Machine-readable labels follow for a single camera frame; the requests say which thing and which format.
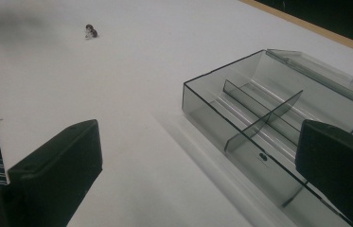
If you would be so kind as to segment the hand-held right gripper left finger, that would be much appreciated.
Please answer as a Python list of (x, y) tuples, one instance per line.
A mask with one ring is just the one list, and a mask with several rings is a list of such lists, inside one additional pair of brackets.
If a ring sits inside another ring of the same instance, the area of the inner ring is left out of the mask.
[(101, 171), (95, 119), (64, 129), (10, 168), (26, 227), (65, 227)]

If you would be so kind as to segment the clear grey compartment box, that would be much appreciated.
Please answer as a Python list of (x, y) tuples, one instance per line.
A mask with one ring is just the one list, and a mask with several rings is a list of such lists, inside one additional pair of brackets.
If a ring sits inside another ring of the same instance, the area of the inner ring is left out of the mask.
[(267, 49), (184, 84), (187, 119), (224, 155), (238, 205), (263, 226), (353, 227), (296, 169), (302, 123), (353, 135), (353, 77), (311, 56)]

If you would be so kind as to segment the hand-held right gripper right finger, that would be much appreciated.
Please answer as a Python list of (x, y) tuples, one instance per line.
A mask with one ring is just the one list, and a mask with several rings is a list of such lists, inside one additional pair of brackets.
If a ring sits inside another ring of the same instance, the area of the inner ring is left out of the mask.
[(353, 135), (306, 120), (295, 156), (297, 171), (353, 222)]

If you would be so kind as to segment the small dark bead earring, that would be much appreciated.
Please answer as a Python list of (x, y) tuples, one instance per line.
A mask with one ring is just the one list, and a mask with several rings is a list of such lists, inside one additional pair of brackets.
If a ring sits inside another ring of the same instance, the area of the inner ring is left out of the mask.
[(97, 31), (94, 29), (94, 27), (92, 25), (88, 24), (85, 27), (85, 38), (87, 40), (89, 40), (89, 39), (93, 39), (96, 37), (97, 37)]

